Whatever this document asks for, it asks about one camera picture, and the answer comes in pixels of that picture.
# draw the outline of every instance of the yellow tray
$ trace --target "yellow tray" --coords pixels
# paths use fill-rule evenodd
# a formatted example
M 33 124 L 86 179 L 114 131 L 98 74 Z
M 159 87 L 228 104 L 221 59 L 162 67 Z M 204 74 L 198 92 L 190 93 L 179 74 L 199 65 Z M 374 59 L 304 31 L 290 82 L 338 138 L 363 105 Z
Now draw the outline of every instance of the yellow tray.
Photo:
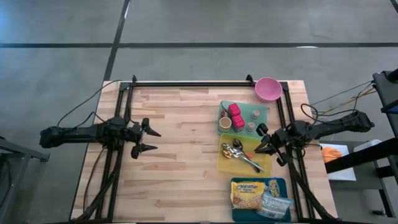
M 256 173 L 253 167 L 238 158 L 225 158 L 222 155 L 223 147 L 221 144 L 226 143 L 232 146 L 233 139 L 237 139 L 242 142 L 243 151 L 253 153 L 253 158 L 251 159 L 253 162 L 257 162 L 265 172 L 261 171 L 260 173 Z M 255 148 L 260 145 L 261 141 L 259 139 L 238 136 L 235 134 L 224 133 L 220 137 L 220 145 L 218 148 L 218 159 L 217 159 L 217 169 L 223 172 L 230 172 L 233 174 L 242 174 L 242 175 L 250 175 L 255 177 L 270 177 L 271 176 L 271 156 L 267 154 L 256 154 L 254 153 Z

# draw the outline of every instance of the black cable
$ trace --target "black cable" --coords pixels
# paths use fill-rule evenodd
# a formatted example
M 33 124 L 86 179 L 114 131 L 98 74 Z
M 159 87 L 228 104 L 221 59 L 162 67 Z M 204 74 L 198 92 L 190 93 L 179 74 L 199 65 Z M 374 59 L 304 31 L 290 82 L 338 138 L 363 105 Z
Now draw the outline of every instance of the black cable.
M 127 117 L 129 118 L 129 120 L 128 120 L 128 121 L 125 121 L 125 122 L 131 122 L 133 125 L 134 125 L 134 124 L 139 124 L 139 122 L 133 121 L 133 120 L 131 119 L 131 101 L 130 101 L 129 104 L 128 104 L 127 113 L 128 113 L 128 116 L 127 116 Z
M 116 125 L 116 126 L 125 126 L 125 125 L 126 125 L 126 124 L 115 124 L 115 123 L 112 123 L 112 122 L 109 122 L 109 121 L 105 121 L 103 118 L 101 118 L 100 116 L 98 116 L 98 114 L 96 114 L 94 111 L 92 111 L 92 112 L 88 115 L 88 117 L 87 117 L 82 123 L 80 123 L 80 124 L 74 126 L 73 128 L 70 128 L 70 129 L 67 129 L 67 130 L 65 130 L 65 131 L 62 131 L 62 133 L 66 133 L 66 132 L 68 132 L 68 131 L 72 131 L 72 130 L 74 130 L 74 129 L 76 129 L 76 128 L 79 128 L 81 125 L 83 125 L 84 123 L 86 123 L 86 122 L 88 121 L 88 119 L 91 117 L 91 115 L 96 116 L 99 120 L 101 120 L 101 121 L 104 122 L 104 123 L 113 124 L 113 125 Z
M 96 159 L 95 162 L 94 162 L 93 169 L 91 170 L 90 178 L 88 179 L 87 186 L 86 186 L 86 190 L 85 190 L 85 195 L 84 195 L 84 197 L 83 197 L 83 212 L 85 212 L 85 210 L 86 210 L 86 198 L 87 198 L 87 193 L 88 193 L 88 186 L 90 185 L 91 179 L 93 178 L 93 174 L 94 174 L 95 167 L 97 166 L 97 163 L 98 163 L 98 161 L 100 160 L 100 157 L 101 157 L 102 152 L 104 151 L 104 149 L 105 149 L 105 148 L 103 147 L 102 150 L 101 150 L 101 152 L 99 153 L 97 159 Z
M 301 150 L 303 151 L 303 155 L 301 156 L 301 158 L 304 158 L 304 156 L 305 156 L 305 148 L 308 147 L 308 146 L 319 146 L 319 147 L 321 147 L 321 150 L 323 149 L 323 147 L 320 144 L 307 143 L 307 144 L 304 145 L 304 147 L 301 147 Z
M 303 106 L 308 106 L 308 107 L 310 107 L 311 109 L 315 110 L 315 112 L 316 112 L 316 114 L 317 114 L 317 118 L 313 118 L 312 116 L 308 115 L 308 114 L 304 111 Z M 305 114 L 307 117 L 309 117 L 309 118 L 311 118 L 312 120 L 314 120 L 314 123 L 312 123 L 312 125 L 314 125 L 316 122 L 323 123 L 323 124 L 343 124 L 342 121 L 340 121 L 340 122 L 338 122 L 338 123 L 332 123 L 332 122 L 327 122 L 327 121 L 320 121 L 320 120 L 318 120 L 318 117 L 319 117 L 318 110 L 317 110 L 316 108 L 314 108 L 313 106 L 308 105 L 308 104 L 306 104 L 306 103 L 301 104 L 300 107 L 301 107 L 301 110 L 302 110 L 303 114 Z M 347 119 L 346 122 L 347 122 L 347 121 L 355 120 L 358 116 L 359 116 L 359 113 L 358 113 L 357 115 L 355 115 L 353 118 Z
M 72 109 L 71 111 L 69 111 L 67 114 L 65 114 L 61 119 L 60 119 L 60 121 L 58 121 L 58 123 L 57 123 L 57 130 L 58 131 L 60 131 L 59 130 L 59 127 L 60 127 L 60 123 L 61 123 L 61 121 L 63 120 L 63 119 L 65 119 L 68 115 L 70 115 L 70 113 L 72 113 L 72 112 L 74 112 L 77 108 L 79 108 L 81 105 L 83 105 L 83 104 L 85 104 L 87 101 L 89 101 L 89 100 L 91 100 L 95 95 L 97 95 L 97 93 L 99 93 L 103 88 L 105 88 L 105 87 L 107 87 L 108 85 L 110 85 L 110 84 L 112 84 L 112 83 L 114 83 L 114 82 L 119 82 L 119 81 L 121 81 L 121 80 L 115 80 L 115 81 L 111 81 L 110 83 L 108 83 L 108 84 L 106 84 L 105 86 L 102 86 L 99 90 L 97 90 L 91 97 L 89 97 L 87 100 L 85 100 L 85 101 L 83 101 L 82 103 L 80 103 L 79 105 L 77 105 L 76 107 L 74 107 L 74 109 Z
M 320 114 L 318 116 L 334 116 L 336 114 L 341 114 L 341 113 L 350 112 L 350 111 L 355 112 L 355 111 L 358 111 L 358 110 L 349 109 L 349 110 L 340 111 L 340 112 L 337 112 L 337 113 L 334 113 L 334 114 Z
M 318 103 L 324 102 L 324 101 L 326 101 L 326 100 L 332 99 L 332 98 L 335 97 L 335 96 L 341 95 L 341 94 L 346 93 L 346 92 L 348 92 L 348 91 L 350 91 L 350 90 L 354 90 L 354 89 L 356 89 L 356 88 L 358 88 L 358 87 L 360 87 L 360 86 L 363 86 L 363 85 L 365 85 L 365 84 L 367 84 L 367 83 L 370 83 L 370 82 L 372 82 L 372 81 L 364 82 L 364 83 L 359 84 L 359 85 L 357 85 L 357 86 L 355 86 L 355 87 L 352 87 L 352 88 L 350 88 L 350 89 L 348 89 L 348 90 L 345 90 L 345 91 L 342 91 L 342 92 L 340 92 L 340 93 L 337 93 L 337 94 L 335 94 L 335 95 L 333 95 L 333 96 L 331 96 L 331 97 L 328 97 L 328 98 L 326 98 L 326 99 L 320 100 L 320 101 L 318 101 L 318 102 L 316 102 L 316 103 L 312 103 L 311 105 L 313 106 L 313 105 L 315 105 L 315 104 L 318 104 Z
M 304 158 L 304 156 L 305 156 L 305 148 L 307 146 L 307 143 L 306 143 L 306 141 L 304 139 L 308 139 L 309 130 L 310 130 L 310 126 L 307 126 L 307 128 L 305 130 L 305 134 L 303 136 L 293 137 L 287 143 L 287 144 L 290 144 L 292 146 L 291 148 L 296 151 L 296 154 L 297 154 L 298 150 L 303 150 L 304 151 L 300 158 Z
M 358 98 L 359 98 L 359 96 L 361 95 L 361 93 L 363 92 L 363 91 L 365 91 L 366 89 L 367 89 L 367 87 L 369 87 L 370 85 L 372 85 L 372 83 L 369 83 L 362 91 L 360 91 L 359 93 L 358 93 L 358 95 L 356 96 L 356 98 L 355 98 L 355 104 L 354 104 L 354 110 L 355 110 L 355 108 L 356 108 L 356 103 L 357 103 L 357 101 L 358 101 Z
M 8 161 L 8 159 L 7 159 L 7 161 L 6 161 L 6 165 L 7 165 L 7 167 L 8 167 L 8 189 L 7 189 L 7 192 L 6 192 L 6 194 L 4 195 L 4 197 L 3 197 L 3 199 L 1 200 L 1 203 L 0 203 L 0 208 L 3 206 L 3 204 L 4 204 L 4 202 L 6 201 L 6 198 L 7 198 L 7 196 L 8 196 L 8 193 L 10 192 L 10 189 L 11 189 L 11 183 L 12 183 L 12 179 L 11 179 L 11 165 L 10 165 L 10 162 Z

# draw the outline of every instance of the pink cup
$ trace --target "pink cup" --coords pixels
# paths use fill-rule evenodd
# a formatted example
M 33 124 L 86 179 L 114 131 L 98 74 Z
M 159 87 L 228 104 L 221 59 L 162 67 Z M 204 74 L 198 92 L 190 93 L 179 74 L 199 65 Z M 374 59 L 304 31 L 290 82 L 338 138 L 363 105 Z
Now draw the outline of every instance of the pink cup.
M 263 102 L 274 101 L 282 96 L 282 86 L 273 78 L 260 78 L 254 89 L 257 97 Z

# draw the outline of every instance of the food package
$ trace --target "food package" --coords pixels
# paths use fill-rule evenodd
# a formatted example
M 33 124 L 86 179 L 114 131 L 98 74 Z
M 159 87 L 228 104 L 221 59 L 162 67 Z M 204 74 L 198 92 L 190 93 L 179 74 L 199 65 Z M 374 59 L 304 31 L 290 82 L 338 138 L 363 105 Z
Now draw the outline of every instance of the food package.
M 271 194 L 273 197 L 280 197 L 278 182 L 276 180 L 270 180 L 269 187 L 266 186 L 266 192 Z
M 261 202 L 262 207 L 256 213 L 263 217 L 282 220 L 292 203 L 293 200 L 289 198 L 277 198 L 264 192 Z
M 263 182 L 231 182 L 233 208 L 261 208 L 261 195 L 265 187 Z

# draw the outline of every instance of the silver utensil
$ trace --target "silver utensil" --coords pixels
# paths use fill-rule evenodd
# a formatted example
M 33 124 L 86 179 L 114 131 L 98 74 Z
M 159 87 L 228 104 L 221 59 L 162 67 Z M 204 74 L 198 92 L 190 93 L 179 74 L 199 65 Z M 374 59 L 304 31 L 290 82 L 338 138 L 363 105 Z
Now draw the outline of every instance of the silver utensil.
M 254 167 L 257 167 L 261 171 L 265 172 L 265 170 L 261 166 L 257 165 L 256 163 L 252 162 L 250 159 L 246 158 L 246 156 L 243 154 L 243 152 L 239 151 L 238 149 L 235 149 L 235 148 L 231 147 L 229 144 L 226 144 L 226 143 L 223 143 L 222 147 L 224 149 L 229 150 L 230 152 L 232 152 L 232 155 L 235 158 L 241 159 L 242 161 L 247 162 L 250 165 L 252 165 Z

